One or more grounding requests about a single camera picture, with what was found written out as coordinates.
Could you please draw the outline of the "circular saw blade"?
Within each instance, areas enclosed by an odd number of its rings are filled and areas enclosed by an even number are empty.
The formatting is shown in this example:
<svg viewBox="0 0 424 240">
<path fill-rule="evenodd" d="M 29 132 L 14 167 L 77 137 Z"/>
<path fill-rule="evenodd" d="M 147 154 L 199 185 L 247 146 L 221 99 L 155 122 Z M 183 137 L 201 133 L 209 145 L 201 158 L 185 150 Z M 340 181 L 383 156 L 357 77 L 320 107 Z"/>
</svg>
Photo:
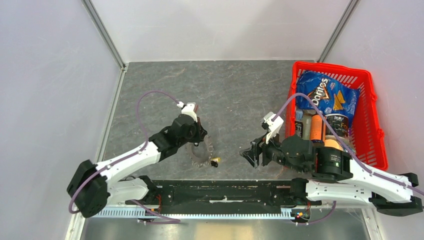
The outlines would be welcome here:
<svg viewBox="0 0 424 240">
<path fill-rule="evenodd" d="M 187 155 L 192 160 L 192 165 L 198 168 L 211 165 L 213 151 L 213 141 L 209 135 L 206 135 L 198 145 L 192 142 L 186 144 Z"/>
</svg>

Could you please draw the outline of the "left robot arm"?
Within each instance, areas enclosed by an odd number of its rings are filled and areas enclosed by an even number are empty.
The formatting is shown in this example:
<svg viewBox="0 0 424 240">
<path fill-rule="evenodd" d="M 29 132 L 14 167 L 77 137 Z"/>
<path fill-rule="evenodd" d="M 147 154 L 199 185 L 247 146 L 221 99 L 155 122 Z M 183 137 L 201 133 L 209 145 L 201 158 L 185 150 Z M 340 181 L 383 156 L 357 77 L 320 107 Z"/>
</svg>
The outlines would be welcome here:
<svg viewBox="0 0 424 240">
<path fill-rule="evenodd" d="M 171 125 L 126 153 L 98 163 L 89 159 L 81 162 L 66 188 L 70 196 L 68 211 L 90 218 L 116 202 L 141 200 L 152 204 L 157 198 L 155 188 L 142 178 L 123 178 L 175 155 L 187 143 L 203 142 L 207 134 L 199 117 L 180 114 Z"/>
</svg>

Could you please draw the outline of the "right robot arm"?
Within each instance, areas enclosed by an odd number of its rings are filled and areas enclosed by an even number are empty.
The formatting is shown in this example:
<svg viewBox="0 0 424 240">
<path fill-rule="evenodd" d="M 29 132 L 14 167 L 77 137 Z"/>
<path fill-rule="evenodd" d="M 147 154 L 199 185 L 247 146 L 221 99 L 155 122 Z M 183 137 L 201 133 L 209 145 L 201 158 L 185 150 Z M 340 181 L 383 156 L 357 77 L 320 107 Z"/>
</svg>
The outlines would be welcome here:
<svg viewBox="0 0 424 240">
<path fill-rule="evenodd" d="M 384 215 L 405 217 L 423 212 L 422 199 L 414 196 L 418 177 L 361 166 L 352 156 L 331 146 L 315 146 L 312 141 L 290 136 L 282 142 L 259 137 L 239 153 L 253 167 L 270 162 L 310 174 L 310 179 L 290 181 L 289 200 L 296 204 L 320 201 L 361 204 L 375 207 Z"/>
</svg>

